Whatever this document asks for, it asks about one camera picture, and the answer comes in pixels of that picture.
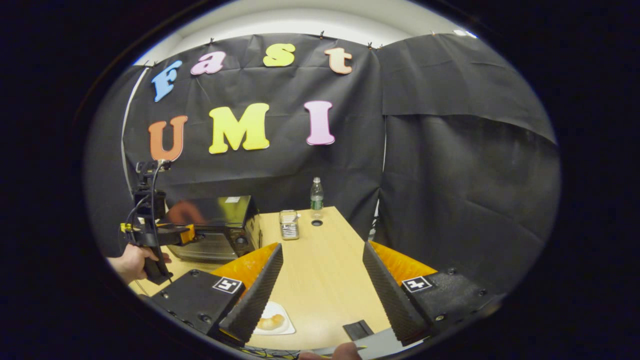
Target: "foam letter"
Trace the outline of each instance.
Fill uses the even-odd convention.
[[[173,90],[173,84],[169,84],[169,81],[175,81],[175,78],[178,76],[178,72],[175,69],[179,68],[180,65],[182,65],[182,61],[176,61],[160,74],[156,75],[151,81],[156,86],[156,102],[160,101],[160,99]]]
[[[329,67],[338,74],[349,74],[350,66],[345,66],[344,59],[351,59],[351,54],[345,53],[341,47],[325,50],[324,53],[329,55]]]
[[[211,154],[226,152],[229,146],[224,142],[224,136],[233,150],[238,150],[240,142],[246,133],[246,140],[242,144],[245,150],[266,149],[269,140],[264,135],[264,116],[269,105],[251,104],[244,111],[240,121],[236,119],[228,107],[215,108],[209,112],[213,118],[213,143],[209,147]]]
[[[305,109],[309,111],[311,133],[307,138],[309,145],[329,145],[335,137],[329,133],[329,109],[333,105],[328,101],[307,101]]]
[[[224,51],[215,51],[213,53],[209,53],[203,55],[198,60],[199,63],[194,65],[191,68],[191,73],[193,75],[204,74],[214,74],[215,72],[220,71],[222,69],[222,60],[225,59],[227,54]]]
[[[293,62],[296,50],[293,44],[273,44],[267,48],[267,55],[262,59],[268,67],[287,66]]]
[[[176,160],[180,154],[182,154],[182,147],[184,145],[184,123],[187,122],[186,116],[176,116],[171,119],[170,123],[173,126],[173,147],[169,151],[165,151],[162,146],[162,130],[166,126],[166,122],[159,121],[149,126],[149,133],[151,134],[151,157],[154,160]]]

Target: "black fabric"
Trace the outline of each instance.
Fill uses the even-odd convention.
[[[294,44],[295,61],[286,67],[262,63],[271,44]],[[350,74],[329,68],[324,50],[343,47],[353,59]],[[223,68],[214,74],[193,76],[198,59],[225,51]],[[176,60],[183,62],[173,90],[154,102],[151,80]],[[380,187],[384,122],[381,114],[380,66],[366,46],[310,35],[252,35],[206,44],[157,64],[142,80],[131,103],[124,134],[127,161],[148,161],[149,125],[165,121],[163,145],[171,149],[173,130],[168,122],[186,115],[184,149],[157,187],[172,205],[185,198],[253,195],[262,212],[309,207],[314,176],[324,188],[325,206],[336,206],[358,235],[366,239]],[[330,101],[331,145],[311,146],[307,101]],[[210,154],[212,118],[209,112],[228,106],[237,119],[250,104],[269,105],[265,118],[267,149]]]
[[[377,54],[385,115],[475,115],[523,127],[556,143],[531,87],[478,39],[423,35],[394,42]]]
[[[385,242],[437,270],[510,290],[551,232],[559,189],[557,147],[531,131],[469,115],[387,117]]]
[[[292,65],[264,66],[276,43],[296,46]],[[324,50],[332,47],[353,55],[352,73],[329,68]],[[227,54],[223,68],[191,75],[213,51]],[[176,60],[174,88],[155,102],[151,80]],[[333,104],[331,145],[306,143],[303,104],[313,100]],[[210,154],[209,112],[228,106],[239,119],[257,102],[269,104],[270,146]],[[520,280],[553,225],[560,169],[550,122],[526,81],[477,39],[427,35],[374,51],[310,35],[252,35],[176,54],[148,70],[133,97],[129,169],[150,160],[149,125],[179,115],[188,117],[184,148],[157,183],[169,206],[253,195],[263,212],[304,209],[320,176],[326,206],[337,206],[361,238],[380,196],[376,240],[439,270],[458,267],[495,291]],[[163,147],[173,147],[169,124]]]
[[[125,243],[117,236],[118,224],[133,208],[122,165],[122,122],[133,88],[144,71],[127,69],[109,89],[96,112],[84,154],[83,191],[93,235],[103,255],[122,255]]]

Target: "wooden table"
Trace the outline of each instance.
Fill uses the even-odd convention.
[[[391,327],[362,264],[364,242],[335,207],[323,209],[323,224],[311,224],[311,210],[298,211],[300,238],[283,240],[278,213],[260,215],[262,246],[282,244],[284,263],[270,301],[284,307],[296,329],[287,335],[253,335],[247,345],[281,350],[334,347],[351,341],[343,325],[365,320],[374,333]],[[197,268],[213,271],[220,265],[177,259],[167,264],[177,279]],[[166,284],[140,284],[152,296]],[[131,288],[142,293],[135,282]]]

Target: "yellow clip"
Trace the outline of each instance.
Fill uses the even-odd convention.
[[[124,233],[126,230],[131,230],[131,224],[120,223],[120,232]]]
[[[192,241],[196,237],[196,231],[193,224],[187,225],[186,227],[189,228],[189,231],[185,231],[180,234],[180,239],[182,240],[183,245]]]

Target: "white wall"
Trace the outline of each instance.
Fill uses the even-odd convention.
[[[135,65],[162,61],[210,38],[303,33],[374,47],[430,33],[461,29],[406,0],[238,0],[204,14],[158,43]]]

